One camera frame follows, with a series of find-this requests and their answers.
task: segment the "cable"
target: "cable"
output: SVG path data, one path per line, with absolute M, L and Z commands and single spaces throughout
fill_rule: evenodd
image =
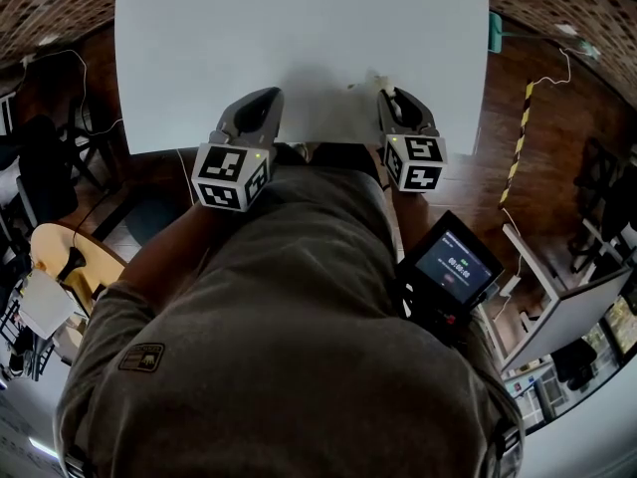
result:
M 183 157 L 181 157 L 181 152 L 179 152 L 178 148 L 175 148 L 177 154 L 179 155 L 179 160 L 181 161 L 181 167 L 183 168 L 183 174 L 186 176 L 186 184 L 188 184 L 188 193 L 190 193 L 190 203 L 192 205 L 195 204 L 195 199 L 192 196 L 192 187 L 190 186 L 190 179 L 188 178 L 188 173 L 186 172 L 186 165 L 183 162 Z
M 572 48 L 564 48 L 565 52 L 573 52 L 577 55 L 581 55 L 582 57 L 590 57 L 590 54 L 587 52 L 580 52 L 579 50 L 573 50 Z
M 37 59 L 34 59 L 33 61 L 31 61 L 31 64 L 34 62 L 38 62 L 39 60 L 46 59 L 47 57 L 55 57 L 56 55 L 61 55 L 63 53 L 73 53 L 76 57 L 78 57 L 78 59 L 80 60 L 80 62 L 82 62 L 82 65 L 84 66 L 84 75 L 82 77 L 82 87 L 84 92 L 82 94 L 82 102 L 80 103 L 80 115 L 82 117 L 82 123 L 84 124 L 84 132 L 88 136 L 97 136 L 99 134 L 106 134 L 107 132 L 111 131 L 119 122 L 123 122 L 123 119 L 117 119 L 115 122 L 112 123 L 112 125 L 106 131 L 99 131 L 99 132 L 89 131 L 89 127 L 87 126 L 87 121 L 84 118 L 84 103 L 87 100 L 87 73 L 89 72 L 89 67 L 87 66 L 87 63 L 84 61 L 84 59 L 80 56 L 80 54 L 77 51 L 62 50 L 61 52 L 49 53 L 47 55 L 43 55 L 42 57 L 38 57 Z M 24 83 L 24 80 L 27 77 L 28 65 L 29 64 L 27 64 L 24 68 L 24 77 L 22 79 L 22 82 L 20 82 L 20 86 L 18 87 L 18 90 L 20 89 L 20 87 L 22 87 L 22 84 Z
M 91 208 L 91 210 L 87 213 L 87 215 L 84 218 L 82 218 L 82 221 L 80 222 L 80 224 L 73 231 L 73 246 L 74 246 L 74 248 L 77 248 L 77 246 L 76 246 L 76 235 L 78 234 L 78 230 L 80 230 L 80 227 L 83 225 L 83 223 L 85 221 L 87 221 L 87 218 L 89 216 L 91 216 L 93 211 L 95 211 L 98 208 L 98 205 L 100 205 L 102 202 L 104 202 L 109 195 L 110 195 L 110 191 L 107 191 L 104 195 L 102 195 L 102 198 L 100 198 L 100 200 L 98 200 L 98 202 Z
M 520 272 L 522 271 L 522 255 L 520 255 L 520 257 L 518 258 L 518 273 L 516 274 L 516 276 L 520 275 Z M 505 301 L 505 303 L 502 305 L 502 307 L 500 308 L 500 311 L 496 314 L 496 316 L 494 317 L 494 320 L 497 319 L 502 312 L 505 310 L 505 308 L 507 307 L 507 304 L 509 303 L 509 301 L 511 300 L 511 297 L 513 296 L 513 294 L 509 294 L 507 296 L 507 300 Z
M 564 57 L 566 57 L 566 65 L 568 66 L 568 79 L 567 80 L 559 80 L 558 82 L 556 82 L 554 79 L 545 76 L 543 78 L 540 78 L 539 80 L 537 80 L 536 82 L 533 82 L 534 85 L 539 85 L 540 83 L 542 83 L 544 80 L 549 80 L 552 84 L 554 85 L 559 85 L 559 84 L 568 84 L 570 83 L 570 57 L 568 57 L 568 55 L 566 54 L 566 52 L 564 52 L 564 50 L 562 50 L 561 48 L 559 49 L 559 52 L 563 54 Z
M 511 214 L 509 214 L 509 211 L 507 210 L 507 208 L 506 208 L 506 207 L 503 207 L 503 208 L 502 208 L 502 210 L 503 210 L 503 211 L 505 211 L 505 214 L 506 214 L 507 216 L 509 216 L 509 219 L 510 219 L 510 220 L 511 220 L 511 222 L 513 223 L 514 228 L 516 229 L 516 232 L 518 233 L 518 235 L 519 235 L 519 236 L 521 236 L 521 237 L 522 237 L 522 234 L 520 233 L 520 230 L 518 230 L 518 225 L 516 225 L 516 222 L 514 221 L 514 218 L 512 218 L 512 217 L 511 217 Z

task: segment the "white box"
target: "white box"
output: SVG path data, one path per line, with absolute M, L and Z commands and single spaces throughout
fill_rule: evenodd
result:
M 246 212 L 270 180 L 270 151 L 202 143 L 192 183 L 202 205 Z
M 53 278 L 39 269 L 27 277 L 20 317 L 41 339 L 48 339 L 78 305 Z
M 439 136 L 388 134 L 384 162 L 389 177 L 400 191 L 434 191 L 447 165 L 445 139 Z

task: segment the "screen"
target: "screen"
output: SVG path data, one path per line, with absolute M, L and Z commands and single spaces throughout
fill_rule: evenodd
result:
M 420 257 L 416 267 L 463 304 L 492 277 L 492 272 L 449 230 Z

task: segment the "hazard striped pole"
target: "hazard striped pole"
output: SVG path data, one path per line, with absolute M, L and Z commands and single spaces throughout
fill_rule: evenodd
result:
M 529 121 L 529 111 L 531 109 L 531 94 L 533 93 L 534 82 L 529 80 L 527 82 L 527 96 L 525 97 L 525 111 L 522 114 L 522 124 L 520 126 L 520 138 L 518 138 L 518 144 L 516 145 L 516 153 L 514 154 L 514 164 L 511 165 L 511 170 L 509 170 L 509 178 L 507 179 L 507 185 L 505 186 L 505 190 L 502 192 L 502 197 L 500 198 L 500 203 L 498 204 L 498 208 L 502 209 L 505 206 L 505 201 L 509 196 L 509 189 L 511 189 L 511 184 L 514 180 L 514 175 L 516 175 L 516 171 L 518 171 L 518 163 L 520 162 L 520 152 L 522 151 L 522 147 L 525 144 L 525 135 L 527 134 L 527 122 Z

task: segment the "brick wall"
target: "brick wall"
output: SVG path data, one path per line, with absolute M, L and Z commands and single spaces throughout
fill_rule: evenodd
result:
M 598 62 L 585 62 L 637 108 L 637 0 L 491 0 L 491 7 L 542 34 L 559 35 L 558 23 L 575 27 L 601 51 Z
M 114 0 L 0 0 L 0 66 L 33 53 L 49 35 L 71 42 L 112 20 Z
M 637 108 L 637 0 L 491 0 L 494 10 L 543 33 L 569 23 L 602 52 L 591 63 Z M 0 67 L 48 35 L 72 42 L 113 17 L 114 0 L 0 0 Z

